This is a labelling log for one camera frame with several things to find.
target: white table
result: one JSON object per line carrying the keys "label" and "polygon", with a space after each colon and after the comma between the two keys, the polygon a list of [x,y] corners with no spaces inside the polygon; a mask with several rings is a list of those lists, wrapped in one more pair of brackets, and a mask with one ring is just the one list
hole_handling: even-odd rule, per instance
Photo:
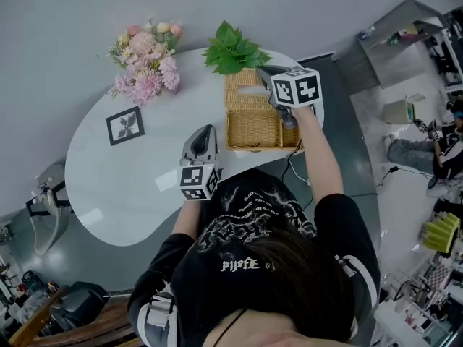
{"label": "white table", "polygon": [[[129,246],[147,238],[183,203],[177,169],[184,142],[206,124],[216,128],[222,180],[287,156],[225,147],[225,77],[204,65],[204,49],[177,54],[181,76],[176,95],[162,95],[141,110],[145,135],[110,146],[106,118],[132,108],[122,95],[105,94],[90,110],[67,153],[66,187],[84,227],[100,240]],[[298,63],[268,51],[269,64]],[[323,126],[323,104],[316,107]]]}

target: wicker basket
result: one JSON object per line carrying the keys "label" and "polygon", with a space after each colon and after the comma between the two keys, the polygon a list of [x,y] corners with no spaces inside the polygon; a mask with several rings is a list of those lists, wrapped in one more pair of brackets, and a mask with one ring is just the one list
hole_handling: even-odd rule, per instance
{"label": "wicker basket", "polygon": [[225,76],[226,147],[230,150],[293,150],[298,128],[284,127],[268,96],[239,94],[240,86],[261,85],[255,69]]}

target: green leaves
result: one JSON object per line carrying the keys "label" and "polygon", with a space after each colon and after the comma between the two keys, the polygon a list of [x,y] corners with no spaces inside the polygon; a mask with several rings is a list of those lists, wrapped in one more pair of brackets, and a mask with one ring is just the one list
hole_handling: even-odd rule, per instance
{"label": "green leaves", "polygon": [[243,40],[241,31],[223,21],[216,37],[210,38],[211,46],[203,54],[207,66],[217,66],[214,73],[238,73],[243,67],[256,68],[270,60],[259,45]]}

